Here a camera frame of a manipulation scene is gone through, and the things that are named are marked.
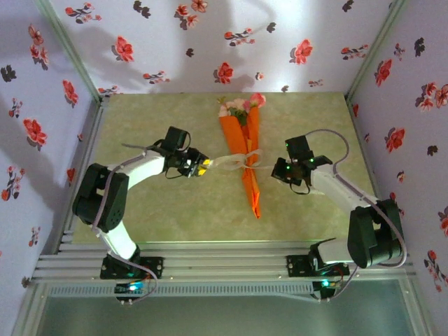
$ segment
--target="flower bouquet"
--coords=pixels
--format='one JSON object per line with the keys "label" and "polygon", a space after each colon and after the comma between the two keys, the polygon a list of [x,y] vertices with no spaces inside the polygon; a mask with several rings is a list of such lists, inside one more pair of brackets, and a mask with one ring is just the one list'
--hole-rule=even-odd
{"label": "flower bouquet", "polygon": [[[227,144],[232,154],[245,154],[246,167],[254,165],[258,161],[256,154],[251,152],[258,150],[259,111],[265,105],[266,98],[260,93],[255,93],[249,100],[235,99],[224,102],[225,97],[218,100],[220,104],[219,122],[223,128]],[[260,190],[258,189],[255,172],[251,168],[244,167],[243,184],[246,189],[247,199],[256,218],[261,217]]]}

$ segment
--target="green floor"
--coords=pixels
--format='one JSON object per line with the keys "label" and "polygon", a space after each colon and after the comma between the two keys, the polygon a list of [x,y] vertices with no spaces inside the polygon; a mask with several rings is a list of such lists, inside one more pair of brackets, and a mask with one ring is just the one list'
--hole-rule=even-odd
{"label": "green floor", "polygon": [[[139,154],[121,143],[150,145],[165,136],[169,126],[188,130],[191,146],[210,158],[228,155],[218,121],[221,94],[119,94],[111,98],[97,139],[95,162],[109,165]],[[229,100],[249,94],[226,94]],[[268,93],[260,110],[262,165],[287,157],[284,140],[316,128],[341,132],[351,153],[341,172],[372,193],[342,93]],[[309,137],[315,155],[336,161],[344,144],[332,134]],[[208,171],[201,178],[167,180],[148,178],[130,190],[125,225],[136,242],[279,241],[343,237],[349,217],[323,195],[299,196],[270,177],[256,172],[260,187],[261,218],[256,219],[246,200],[240,171]],[[97,238],[79,222],[75,243]]]}

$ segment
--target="orange wrapping paper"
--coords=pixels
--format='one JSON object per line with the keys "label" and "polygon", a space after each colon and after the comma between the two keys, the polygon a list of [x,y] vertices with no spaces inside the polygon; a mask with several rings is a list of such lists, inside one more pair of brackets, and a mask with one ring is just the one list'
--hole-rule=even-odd
{"label": "orange wrapping paper", "polygon": [[[238,119],[234,116],[220,117],[219,121],[232,154],[247,154],[258,149],[258,107],[251,108],[247,116],[246,126],[241,126]],[[248,157],[246,166],[253,165],[257,160],[258,155]],[[247,200],[252,207],[252,211],[256,218],[260,218],[260,189],[258,189],[255,171],[253,169],[244,168],[242,180],[244,188],[246,189]]]}

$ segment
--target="floral wallpaper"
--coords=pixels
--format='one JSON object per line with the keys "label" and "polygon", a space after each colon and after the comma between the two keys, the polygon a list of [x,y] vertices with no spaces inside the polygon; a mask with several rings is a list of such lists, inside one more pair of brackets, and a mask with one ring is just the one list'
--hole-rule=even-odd
{"label": "floral wallpaper", "polygon": [[346,92],[391,5],[391,0],[49,2],[101,95]]}
{"label": "floral wallpaper", "polygon": [[446,1],[409,1],[351,98],[381,196],[400,208],[439,335],[448,329],[447,12]]}
{"label": "floral wallpaper", "polygon": [[0,334],[10,335],[36,261],[61,225],[92,98],[32,0],[7,1],[2,13]]}

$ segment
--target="white ribbon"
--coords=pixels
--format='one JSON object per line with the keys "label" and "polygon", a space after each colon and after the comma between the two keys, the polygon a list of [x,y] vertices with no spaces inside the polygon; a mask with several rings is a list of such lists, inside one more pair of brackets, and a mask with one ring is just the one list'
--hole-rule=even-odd
{"label": "white ribbon", "polygon": [[[247,159],[252,155],[258,155],[258,160],[254,162],[251,166],[248,166]],[[214,160],[210,160],[209,168],[221,168],[224,170],[236,170],[239,168],[249,168],[249,169],[273,169],[274,166],[260,166],[261,156],[263,151],[261,149],[255,149],[247,154],[233,154],[217,157]]]}

